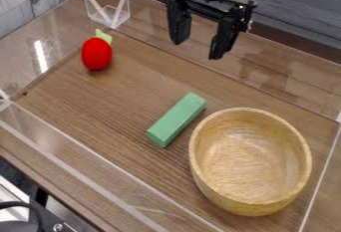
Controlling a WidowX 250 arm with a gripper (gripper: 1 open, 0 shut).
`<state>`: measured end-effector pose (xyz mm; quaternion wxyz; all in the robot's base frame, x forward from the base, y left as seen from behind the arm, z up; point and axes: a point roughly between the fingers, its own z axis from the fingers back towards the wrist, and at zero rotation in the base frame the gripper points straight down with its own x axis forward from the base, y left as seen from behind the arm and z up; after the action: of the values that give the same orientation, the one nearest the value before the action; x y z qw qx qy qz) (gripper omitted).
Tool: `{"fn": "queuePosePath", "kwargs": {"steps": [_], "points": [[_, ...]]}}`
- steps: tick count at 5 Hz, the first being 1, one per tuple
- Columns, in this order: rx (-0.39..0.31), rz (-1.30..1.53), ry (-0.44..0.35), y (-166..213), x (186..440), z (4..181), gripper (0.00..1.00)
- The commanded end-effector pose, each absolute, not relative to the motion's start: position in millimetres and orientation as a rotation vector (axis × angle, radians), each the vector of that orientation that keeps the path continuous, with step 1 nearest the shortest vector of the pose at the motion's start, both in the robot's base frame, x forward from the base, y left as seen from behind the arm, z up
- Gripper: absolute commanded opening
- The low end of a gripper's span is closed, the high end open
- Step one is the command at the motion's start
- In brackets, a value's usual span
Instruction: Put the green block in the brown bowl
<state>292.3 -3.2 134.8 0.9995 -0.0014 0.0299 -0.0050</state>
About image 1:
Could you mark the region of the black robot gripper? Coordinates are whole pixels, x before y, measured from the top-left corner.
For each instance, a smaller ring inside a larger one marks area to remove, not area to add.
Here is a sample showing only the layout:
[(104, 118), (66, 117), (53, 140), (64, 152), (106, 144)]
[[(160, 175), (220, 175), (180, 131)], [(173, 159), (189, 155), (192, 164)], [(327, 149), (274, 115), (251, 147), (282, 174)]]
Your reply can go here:
[(217, 21), (216, 33), (211, 39), (208, 58), (219, 60), (231, 50), (236, 30), (246, 32), (251, 24), (255, 0), (165, 0), (169, 39), (179, 45), (189, 35), (191, 13)]

